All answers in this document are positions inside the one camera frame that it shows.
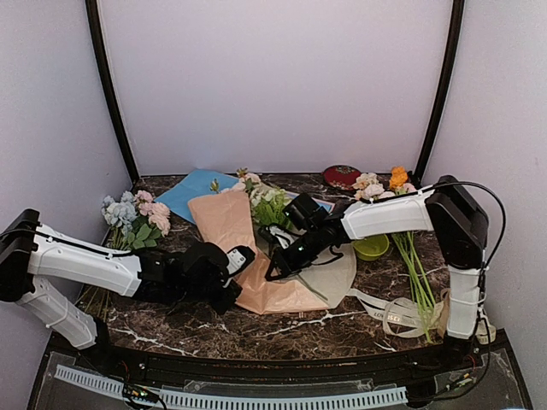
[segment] black metal frame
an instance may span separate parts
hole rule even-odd
[[[371,378],[377,386],[395,383],[398,386],[407,386],[411,390],[424,384],[434,386],[432,378],[443,370],[435,366],[418,368],[411,364],[430,363],[433,357],[438,357],[441,349],[440,345],[432,345],[403,352],[343,359],[261,362],[192,358],[119,347],[112,347],[110,353],[126,363],[133,383],[149,387],[168,385],[182,388],[191,380],[230,384],[320,384]],[[492,352],[499,349],[505,349],[507,352],[525,408],[532,408],[532,401],[521,369],[504,329],[497,330],[496,340],[491,344]],[[479,352],[476,354],[478,366],[484,365],[481,357],[487,351],[486,346],[479,346]],[[45,369],[52,352],[73,356],[76,359],[76,366],[90,368],[89,361],[83,359],[77,349],[62,336],[53,333],[32,387],[28,410],[36,406],[40,386],[46,376]],[[466,366],[468,366],[467,363],[453,370],[463,369]],[[126,376],[121,366],[109,374],[111,377],[118,378]]]
[[[109,60],[106,55],[106,49],[104,48],[103,30],[101,29],[101,18],[99,16],[99,9],[97,0],[85,0],[85,8],[87,9],[87,20],[89,22],[89,30],[91,32],[91,41],[93,42],[93,49],[95,50],[95,60],[97,61],[97,68],[99,76],[101,77],[101,83],[103,84],[104,99],[109,107],[110,119],[112,126],[120,145],[121,155],[123,161],[126,163],[127,172],[133,183],[137,182],[140,178],[138,174],[137,164],[133,157],[129,139],[127,139],[126,129],[123,126],[123,120],[121,119],[120,107],[118,106],[118,100],[114,90],[114,83],[112,82],[112,76],[110,75]]]
[[[413,180],[417,184],[421,182],[421,179],[426,171],[427,163],[429,162],[433,145],[435,144],[438,127],[443,116],[444,104],[446,102],[446,96],[448,95],[450,79],[452,77],[452,70],[456,59],[458,39],[462,29],[464,4],[465,0],[453,0],[452,3],[450,28],[446,41],[446,48],[444,50],[443,67],[438,80],[437,94],[435,95],[435,101],[433,103],[429,125],[427,126],[426,136],[424,137],[424,142],[421,147],[420,157],[416,164],[416,168],[412,173]],[[135,159],[131,151],[131,146],[129,144],[129,140],[127,139],[126,130],[123,126],[120,107],[115,95],[112,76],[110,75],[109,62],[104,47],[103,31],[101,29],[101,19],[98,13],[97,0],[85,0],[85,6],[87,8],[87,19],[89,21],[93,49],[95,50],[97,68],[101,77],[101,82],[103,83],[104,97],[109,107],[110,118],[115,129],[118,144],[120,145],[121,154],[123,155],[123,159],[126,163],[126,168],[129,172],[131,180],[134,183],[139,179],[140,175],[138,174]]]
[[[414,177],[418,182],[421,182],[421,179],[426,172],[427,163],[429,162],[429,157],[431,156],[433,145],[435,144],[438,126],[443,117],[444,103],[446,102],[446,96],[448,95],[450,80],[452,78],[452,69],[454,68],[454,61],[456,60],[458,40],[462,29],[464,5],[465,0],[454,0],[452,3],[452,16],[450,17],[450,28],[446,40],[446,49],[444,49],[443,68],[441,69],[441,75],[438,79],[437,94],[435,95],[435,102],[433,103],[429,125],[427,126],[426,137],[421,146],[420,157],[418,158],[418,163],[414,170]]]

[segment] light blue flower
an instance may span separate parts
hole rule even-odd
[[[102,209],[108,208],[110,205],[112,205],[115,202],[114,198],[110,195],[104,197],[103,199],[103,205],[101,206]]]
[[[103,216],[107,224],[120,228],[122,226],[131,226],[133,221],[137,219],[137,211],[132,203],[114,202],[104,209]]]
[[[126,190],[123,195],[121,196],[120,202],[130,202],[133,203],[135,201],[135,196]]]

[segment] white cable tray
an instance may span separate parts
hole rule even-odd
[[[123,400],[123,383],[69,366],[57,366],[55,378],[114,399]],[[196,395],[170,389],[152,389],[172,410],[358,410],[407,403],[406,388],[398,387],[325,397],[246,398],[221,395]]]

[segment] red lid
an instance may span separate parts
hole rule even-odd
[[[353,184],[361,171],[348,165],[334,165],[323,171],[325,183],[340,190],[355,190]]]

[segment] peach wrapping paper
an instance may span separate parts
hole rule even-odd
[[[244,192],[200,196],[188,202],[203,241],[222,250],[246,245],[256,253],[255,261],[235,280],[243,288],[238,306],[251,312],[295,313],[328,309],[328,305],[296,279],[268,282],[264,275],[270,260],[255,244],[250,204]]]

